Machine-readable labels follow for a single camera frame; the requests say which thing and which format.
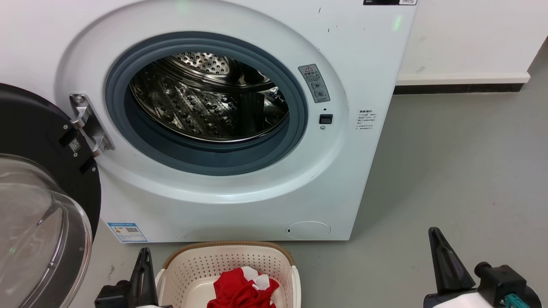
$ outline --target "stainless steel drum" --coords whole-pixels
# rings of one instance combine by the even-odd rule
[[[175,54],[144,67],[131,83],[141,108],[189,138],[238,142],[258,138],[288,117],[276,85],[258,70],[209,53]]]

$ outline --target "red clothing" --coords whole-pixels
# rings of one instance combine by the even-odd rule
[[[278,282],[250,267],[222,273],[213,286],[217,297],[207,308],[276,308],[270,297]]]

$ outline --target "sticker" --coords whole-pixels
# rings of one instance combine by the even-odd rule
[[[370,130],[376,121],[376,113],[371,109],[358,111],[358,120],[356,121],[356,130]]]
[[[299,71],[309,85],[310,93],[314,97],[314,102],[330,101],[329,92],[327,92],[326,83],[323,81],[322,74],[319,72],[316,64],[299,66]]]
[[[148,242],[136,224],[131,223],[107,223],[116,234],[120,242]]]
[[[417,0],[363,0],[363,5],[416,5]]]
[[[68,145],[70,146],[70,148],[72,149],[72,152],[74,153],[76,153],[76,151],[78,151],[81,148],[80,142],[78,142],[76,138],[72,140]]]

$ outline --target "gray floor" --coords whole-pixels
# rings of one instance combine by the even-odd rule
[[[430,226],[470,271],[509,264],[548,303],[548,44],[530,74],[520,93],[392,99],[351,240],[282,243],[304,308],[422,307],[436,289]],[[158,270],[181,244],[148,246]],[[71,307],[128,279],[140,248],[101,224]]]

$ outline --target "scuff mark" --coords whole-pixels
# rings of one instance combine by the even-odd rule
[[[112,264],[112,265],[110,266],[109,281],[110,281],[110,275],[112,275],[112,273],[114,273],[114,270],[115,270],[114,264]]]
[[[313,176],[312,176],[312,177],[310,178],[310,180],[309,180],[309,181],[311,181],[311,180],[312,180],[312,179],[313,179],[313,178],[314,178],[314,177],[315,177],[316,175],[318,175],[318,173],[319,173],[319,171],[318,171],[318,172],[316,172],[316,173],[315,173],[315,174],[314,174],[314,175],[313,175]]]

